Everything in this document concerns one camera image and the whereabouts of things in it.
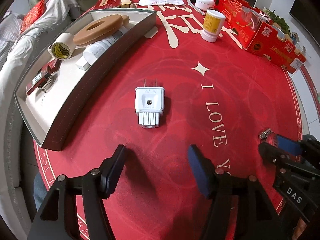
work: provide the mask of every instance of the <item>tape roll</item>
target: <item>tape roll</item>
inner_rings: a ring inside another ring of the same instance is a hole
[[[73,42],[74,35],[71,33],[62,33],[48,48],[52,57],[66,60],[71,57],[76,48]]]

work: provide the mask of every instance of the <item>brown oval sponge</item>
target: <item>brown oval sponge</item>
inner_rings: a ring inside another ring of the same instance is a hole
[[[119,14],[103,17],[80,30],[73,38],[73,42],[78,46],[89,45],[112,35],[122,24],[123,18]]]
[[[127,24],[129,24],[130,18],[128,15],[123,15],[122,19],[123,19],[123,24],[122,24],[123,26],[126,26]]]

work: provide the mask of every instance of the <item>screw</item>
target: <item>screw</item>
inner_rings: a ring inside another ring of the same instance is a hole
[[[63,181],[63,180],[65,180],[66,179],[66,176],[65,175],[59,175],[58,177],[57,177],[57,180],[58,181]]]
[[[249,175],[248,179],[252,182],[255,182],[257,181],[257,177],[256,176],[253,176],[253,175]]]
[[[263,140],[265,138],[266,134],[264,132],[262,132],[261,134],[259,134],[259,139]]]
[[[222,174],[224,173],[224,170],[221,169],[221,168],[217,168],[217,169],[214,170],[214,172],[215,172],[216,174],[218,174],[218,175],[222,175]]]
[[[92,175],[97,175],[97,174],[99,174],[99,172],[100,172],[99,169],[95,168],[95,169],[92,169],[90,173]]]

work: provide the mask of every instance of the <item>white bottle cap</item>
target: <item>white bottle cap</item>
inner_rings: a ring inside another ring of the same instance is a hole
[[[106,49],[96,43],[89,45],[83,52],[83,57],[90,64],[93,65],[95,61],[102,56]]]

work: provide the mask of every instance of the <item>white cable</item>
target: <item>white cable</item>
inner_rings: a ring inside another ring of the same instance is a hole
[[[198,13],[200,13],[201,15],[205,15],[205,13],[201,11],[198,7],[193,5],[193,3],[190,0],[187,0],[187,2],[188,2],[188,5],[190,5],[193,9],[195,9]]]

